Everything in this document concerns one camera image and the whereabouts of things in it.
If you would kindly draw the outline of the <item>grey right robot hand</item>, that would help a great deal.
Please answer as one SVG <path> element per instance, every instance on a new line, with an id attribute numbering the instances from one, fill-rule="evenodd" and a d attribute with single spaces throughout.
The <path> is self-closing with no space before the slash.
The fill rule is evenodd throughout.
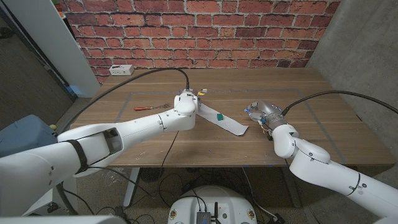
<path id="1" fill-rule="evenodd" d="M 245 110 L 253 121 L 258 121 L 259 124 L 265 124 L 269 129 L 273 130 L 278 126 L 287 124 L 282 115 L 282 110 L 276 105 L 258 100 L 251 103 Z"/>

